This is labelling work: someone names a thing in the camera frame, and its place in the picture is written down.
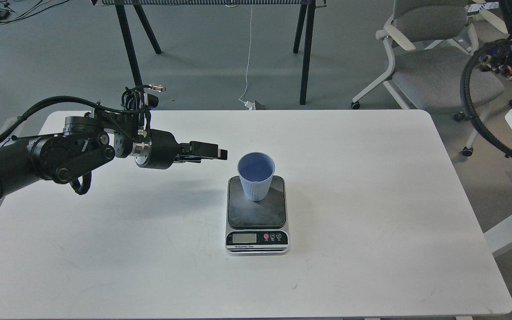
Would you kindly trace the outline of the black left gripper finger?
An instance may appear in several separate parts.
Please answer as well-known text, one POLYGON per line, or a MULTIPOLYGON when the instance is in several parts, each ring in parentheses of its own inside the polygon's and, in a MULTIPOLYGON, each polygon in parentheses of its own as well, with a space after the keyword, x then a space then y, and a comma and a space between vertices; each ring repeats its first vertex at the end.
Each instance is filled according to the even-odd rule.
POLYGON ((181 143, 177 152, 177 163, 201 163, 202 160, 227 160, 228 151, 219 148, 217 144, 210 144, 192 140, 181 143))

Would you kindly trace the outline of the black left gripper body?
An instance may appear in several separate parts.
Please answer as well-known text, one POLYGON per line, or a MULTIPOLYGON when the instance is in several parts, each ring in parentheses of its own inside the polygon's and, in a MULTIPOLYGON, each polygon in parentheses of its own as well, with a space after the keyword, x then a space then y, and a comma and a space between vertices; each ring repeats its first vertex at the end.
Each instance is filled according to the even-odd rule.
POLYGON ((135 157, 135 162, 140 168, 165 170, 172 164, 187 162, 181 151, 181 145, 173 134, 163 130, 150 130, 144 151, 135 157))

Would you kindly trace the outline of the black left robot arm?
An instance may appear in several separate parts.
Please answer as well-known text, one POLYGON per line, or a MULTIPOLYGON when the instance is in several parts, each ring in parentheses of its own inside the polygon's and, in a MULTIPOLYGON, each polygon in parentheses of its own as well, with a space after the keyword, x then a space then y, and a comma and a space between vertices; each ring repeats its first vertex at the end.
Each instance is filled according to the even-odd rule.
POLYGON ((179 143, 174 135, 151 128, 151 110, 159 100, 144 89, 163 92, 161 85, 126 88, 120 109, 104 107, 74 96, 54 96, 39 101, 0 134, 0 199, 39 180, 69 184, 75 193, 87 194, 92 171, 114 158, 132 156, 140 168, 167 169, 174 163, 227 160, 217 144, 179 143), (91 107, 83 116, 65 118, 61 133, 39 136, 13 135, 27 118, 46 107, 74 103, 91 107))

